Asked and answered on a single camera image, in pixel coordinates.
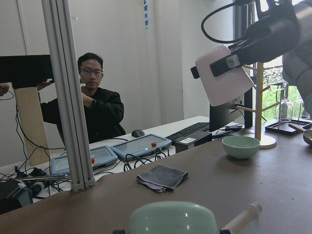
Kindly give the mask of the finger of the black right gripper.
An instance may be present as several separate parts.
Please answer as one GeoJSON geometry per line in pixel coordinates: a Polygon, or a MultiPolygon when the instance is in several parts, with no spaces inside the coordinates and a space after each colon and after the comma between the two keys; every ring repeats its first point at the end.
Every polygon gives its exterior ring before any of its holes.
{"type": "Polygon", "coordinates": [[[199,75],[199,73],[198,73],[198,70],[197,70],[197,67],[196,67],[196,66],[194,66],[194,67],[191,68],[191,73],[192,73],[192,75],[193,75],[193,78],[200,78],[200,75],[199,75]]]}

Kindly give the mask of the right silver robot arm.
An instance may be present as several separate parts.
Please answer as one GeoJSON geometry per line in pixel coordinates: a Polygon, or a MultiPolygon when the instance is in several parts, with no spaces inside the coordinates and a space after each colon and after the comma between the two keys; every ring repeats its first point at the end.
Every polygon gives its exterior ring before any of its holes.
{"type": "Polygon", "coordinates": [[[219,46],[195,61],[194,78],[202,81],[210,104],[218,106],[250,90],[254,82],[245,65],[283,57],[286,80],[295,85],[312,111],[312,3],[303,0],[269,0],[262,11],[256,1],[258,20],[243,37],[220,42],[219,46]]]}

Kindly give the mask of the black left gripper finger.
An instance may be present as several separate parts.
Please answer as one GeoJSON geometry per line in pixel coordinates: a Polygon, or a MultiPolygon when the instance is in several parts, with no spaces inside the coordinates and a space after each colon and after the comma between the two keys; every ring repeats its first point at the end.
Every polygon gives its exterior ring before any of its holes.
{"type": "Polygon", "coordinates": [[[113,234],[125,234],[125,230],[114,230],[113,234]]]}

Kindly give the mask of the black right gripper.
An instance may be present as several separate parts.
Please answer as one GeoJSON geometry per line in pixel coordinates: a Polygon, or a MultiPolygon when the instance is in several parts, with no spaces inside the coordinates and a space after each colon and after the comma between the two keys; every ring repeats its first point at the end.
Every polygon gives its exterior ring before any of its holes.
{"type": "Polygon", "coordinates": [[[231,55],[210,64],[214,77],[256,62],[265,63],[292,50],[300,30],[291,0],[255,1],[258,21],[249,25],[242,42],[231,46],[231,55]]]}

